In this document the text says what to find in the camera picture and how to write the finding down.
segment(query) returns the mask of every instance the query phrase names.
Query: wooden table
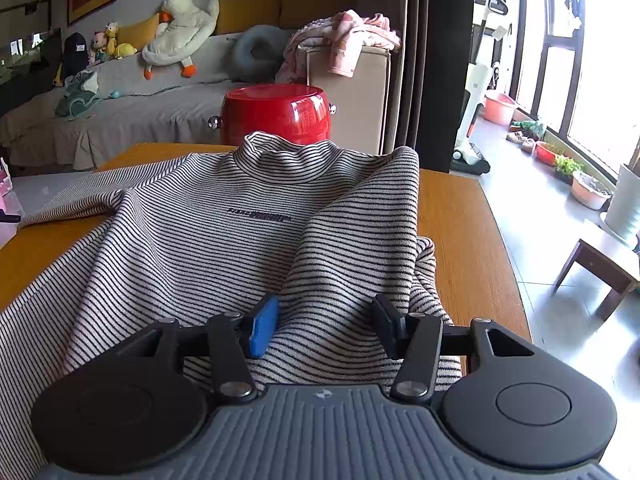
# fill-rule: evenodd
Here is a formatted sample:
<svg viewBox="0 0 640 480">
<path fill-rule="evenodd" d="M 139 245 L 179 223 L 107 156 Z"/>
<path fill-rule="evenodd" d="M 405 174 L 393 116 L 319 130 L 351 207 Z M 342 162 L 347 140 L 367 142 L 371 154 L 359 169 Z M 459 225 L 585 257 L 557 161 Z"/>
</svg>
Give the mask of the wooden table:
<svg viewBox="0 0 640 480">
<path fill-rule="evenodd" d="M 640 284 L 638 255 L 589 220 L 584 221 L 580 239 L 564 264 L 554 290 L 558 290 L 574 262 L 611 287 L 596 311 L 602 319 L 613 314 L 625 296 Z"/>
<path fill-rule="evenodd" d="M 231 149 L 209 144 L 137 144 L 99 169 Z M 105 218 L 36 224 L 18 232 L 0 250 L 0 310 Z M 478 181 L 420 170 L 418 234 L 435 243 L 436 285 L 454 323 L 468 326 L 474 317 L 489 317 L 530 340 L 513 269 Z"/>
</svg>

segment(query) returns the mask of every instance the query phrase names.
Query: metal screw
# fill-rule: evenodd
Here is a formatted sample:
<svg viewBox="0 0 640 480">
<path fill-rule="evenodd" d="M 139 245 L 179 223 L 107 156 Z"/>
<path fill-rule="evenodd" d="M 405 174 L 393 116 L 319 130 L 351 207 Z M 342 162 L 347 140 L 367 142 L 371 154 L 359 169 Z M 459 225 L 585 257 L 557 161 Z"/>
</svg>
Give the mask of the metal screw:
<svg viewBox="0 0 640 480">
<path fill-rule="evenodd" d="M 214 130 L 219 129 L 220 126 L 221 126 L 220 117 L 217 116 L 217 115 L 214 115 L 213 117 L 210 117 L 209 121 L 207 121 L 207 124 L 209 125 L 209 128 L 213 128 Z"/>
<path fill-rule="evenodd" d="M 251 391 L 251 386 L 241 381 L 229 381 L 220 386 L 220 392 L 227 397 L 246 397 Z"/>
<path fill-rule="evenodd" d="M 421 397 L 428 391 L 426 384 L 420 381 L 402 381 L 396 386 L 396 392 L 404 397 Z"/>
</svg>

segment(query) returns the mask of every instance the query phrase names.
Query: floor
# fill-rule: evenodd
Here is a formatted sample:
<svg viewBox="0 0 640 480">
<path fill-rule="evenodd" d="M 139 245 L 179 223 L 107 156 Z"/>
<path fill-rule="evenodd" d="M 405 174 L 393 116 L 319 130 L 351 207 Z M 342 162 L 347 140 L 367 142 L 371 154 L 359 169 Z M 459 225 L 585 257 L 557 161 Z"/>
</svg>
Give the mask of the floor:
<svg viewBox="0 0 640 480">
<path fill-rule="evenodd" d="M 56 193 L 88 173 L 88 171 L 76 171 L 12 178 L 14 190 L 2 197 L 6 212 L 20 216 L 35 213 Z M 14 224 L 0 224 L 0 248 L 14 235 Z"/>
<path fill-rule="evenodd" d="M 594 311 L 610 288 L 577 264 L 553 294 L 584 219 L 597 223 L 598 213 L 574 200 L 551 167 L 506 141 L 505 134 L 503 127 L 478 119 L 472 141 L 492 165 L 478 180 L 507 247 L 532 340 L 608 391 L 618 426 L 601 464 L 620 480 L 637 480 L 640 294 L 630 294 L 602 322 Z"/>
</svg>

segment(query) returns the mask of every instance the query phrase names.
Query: striped shirt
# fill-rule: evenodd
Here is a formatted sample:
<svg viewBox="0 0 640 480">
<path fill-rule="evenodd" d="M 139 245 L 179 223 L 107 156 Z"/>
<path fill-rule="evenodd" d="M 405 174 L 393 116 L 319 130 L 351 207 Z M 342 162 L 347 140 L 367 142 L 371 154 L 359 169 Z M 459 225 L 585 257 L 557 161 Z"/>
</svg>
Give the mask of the striped shirt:
<svg viewBox="0 0 640 480">
<path fill-rule="evenodd" d="M 183 326 L 248 312 L 267 292 L 280 319 L 265 356 L 267 383 L 378 382 L 388 359 L 370 299 L 450 323 L 435 286 L 433 243 L 417 237 L 418 158 L 310 146 L 255 133 L 230 153 L 190 155 L 76 181 L 21 226 L 113 215 L 60 256 L 0 314 L 0 478 L 46 462 L 30 430 L 37 395 L 156 319 Z M 184 373 L 209 382 L 208 361 Z M 460 377 L 441 358 L 437 387 Z"/>
</svg>

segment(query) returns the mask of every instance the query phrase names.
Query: yellow cushion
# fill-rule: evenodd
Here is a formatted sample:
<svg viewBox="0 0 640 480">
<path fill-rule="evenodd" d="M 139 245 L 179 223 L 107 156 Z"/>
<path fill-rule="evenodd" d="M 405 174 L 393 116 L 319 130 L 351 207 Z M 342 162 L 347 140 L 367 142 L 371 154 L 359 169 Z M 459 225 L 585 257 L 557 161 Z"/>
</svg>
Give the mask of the yellow cushion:
<svg viewBox="0 0 640 480">
<path fill-rule="evenodd" d="M 302 28 L 320 18 L 355 9 L 358 0 L 282 0 L 280 28 Z"/>
<path fill-rule="evenodd" d="M 218 0 L 216 34 L 244 32 L 254 25 L 278 26 L 280 0 Z"/>
<path fill-rule="evenodd" d="M 118 44 L 129 43 L 139 52 L 156 36 L 156 28 L 160 23 L 160 14 L 157 12 L 148 20 L 120 27 L 118 30 Z"/>
</svg>

